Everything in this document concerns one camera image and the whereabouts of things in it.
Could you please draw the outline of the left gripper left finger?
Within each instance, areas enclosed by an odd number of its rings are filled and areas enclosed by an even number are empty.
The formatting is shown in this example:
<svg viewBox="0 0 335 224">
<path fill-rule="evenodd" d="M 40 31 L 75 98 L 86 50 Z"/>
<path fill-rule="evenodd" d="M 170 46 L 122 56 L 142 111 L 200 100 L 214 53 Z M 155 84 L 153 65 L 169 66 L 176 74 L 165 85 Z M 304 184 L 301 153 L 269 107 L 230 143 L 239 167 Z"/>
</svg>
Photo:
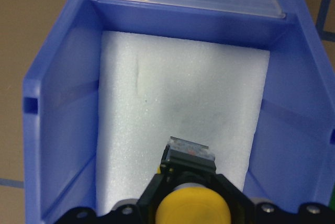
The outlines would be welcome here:
<svg viewBox="0 0 335 224">
<path fill-rule="evenodd" d="M 159 201 L 166 192 L 164 186 L 164 175 L 156 174 L 134 204 L 123 203 L 102 216 L 91 208 L 75 207 L 63 214 L 56 223 L 154 223 Z"/>
</svg>

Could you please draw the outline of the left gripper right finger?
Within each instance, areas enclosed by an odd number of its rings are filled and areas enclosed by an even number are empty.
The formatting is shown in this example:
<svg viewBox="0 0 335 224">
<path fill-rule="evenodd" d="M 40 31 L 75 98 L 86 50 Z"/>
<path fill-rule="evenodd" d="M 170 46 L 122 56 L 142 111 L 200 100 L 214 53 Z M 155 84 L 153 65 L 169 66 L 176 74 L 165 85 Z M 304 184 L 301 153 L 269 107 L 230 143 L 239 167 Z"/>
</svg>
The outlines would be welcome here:
<svg viewBox="0 0 335 224">
<path fill-rule="evenodd" d="M 334 210 L 320 203 L 303 203 L 297 212 L 264 200 L 254 203 L 222 174 L 210 176 L 209 188 L 228 204 L 232 223 L 334 223 Z"/>
</svg>

